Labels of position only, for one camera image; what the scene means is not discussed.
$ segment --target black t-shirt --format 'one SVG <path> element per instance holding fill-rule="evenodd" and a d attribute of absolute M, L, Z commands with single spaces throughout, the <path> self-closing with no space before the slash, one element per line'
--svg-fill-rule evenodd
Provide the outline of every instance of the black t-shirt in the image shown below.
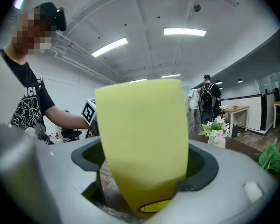
<path fill-rule="evenodd" d="M 43 116 L 44 112 L 55 104 L 46 90 L 42 77 L 35 74 L 27 62 L 20 65 L 11 60 L 4 50 L 0 49 L 0 53 L 14 75 L 26 88 L 24 97 L 14 112 L 11 125 L 33 134 L 37 139 L 43 140 L 47 144 L 51 144 L 52 142 L 46 134 Z"/>
<path fill-rule="evenodd" d="M 208 88 L 208 87 L 210 86 L 210 84 L 211 84 L 211 83 L 206 83 L 206 84 L 205 84 L 205 87 Z M 219 102 L 218 102 L 218 99 L 217 99 L 217 98 L 220 97 L 222 94 L 221 94 L 221 91 L 219 90 L 219 86 L 217 86 L 216 84 L 214 84 L 210 90 L 211 90 L 211 92 L 213 93 L 213 95 L 216 97 L 216 105 L 214 106 L 213 109 L 214 109 L 214 110 L 217 110 L 217 109 L 220 110 Z"/>

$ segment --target black backpack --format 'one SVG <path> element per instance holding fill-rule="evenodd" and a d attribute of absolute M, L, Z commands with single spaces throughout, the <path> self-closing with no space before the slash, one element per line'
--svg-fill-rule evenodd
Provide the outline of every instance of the black backpack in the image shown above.
<path fill-rule="evenodd" d="M 203 109 L 212 110 L 216 103 L 216 97 L 213 95 L 211 88 L 213 87 L 213 83 L 207 83 L 202 86 L 202 91 L 200 94 L 201 107 Z"/>

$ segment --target gray pants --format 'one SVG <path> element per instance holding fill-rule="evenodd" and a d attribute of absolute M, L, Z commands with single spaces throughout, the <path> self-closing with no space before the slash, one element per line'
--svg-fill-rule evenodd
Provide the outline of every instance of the gray pants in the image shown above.
<path fill-rule="evenodd" d="M 188 132 L 194 131 L 198 132 L 200 131 L 200 117 L 199 117 L 199 110 L 191 109 L 188 113 Z"/>

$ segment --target black cap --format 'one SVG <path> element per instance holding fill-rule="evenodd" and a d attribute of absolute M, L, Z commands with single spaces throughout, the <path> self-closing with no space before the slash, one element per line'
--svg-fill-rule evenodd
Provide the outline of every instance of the black cap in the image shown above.
<path fill-rule="evenodd" d="M 66 20 L 64 15 L 64 9 L 57 8 L 52 2 L 45 2 L 38 5 L 35 8 L 40 9 L 40 16 L 44 16 L 44 19 L 50 21 L 52 30 L 66 30 Z"/>
<path fill-rule="evenodd" d="M 210 80 L 210 75 L 204 75 L 203 77 L 205 80 Z"/>

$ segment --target man's hand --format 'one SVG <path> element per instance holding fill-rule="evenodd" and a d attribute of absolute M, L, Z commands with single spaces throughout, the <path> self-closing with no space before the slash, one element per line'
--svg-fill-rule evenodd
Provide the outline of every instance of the man's hand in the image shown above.
<path fill-rule="evenodd" d="M 56 105 L 47 109 L 45 115 L 59 127 L 67 129 L 89 129 L 88 124 L 82 116 L 59 110 Z"/>

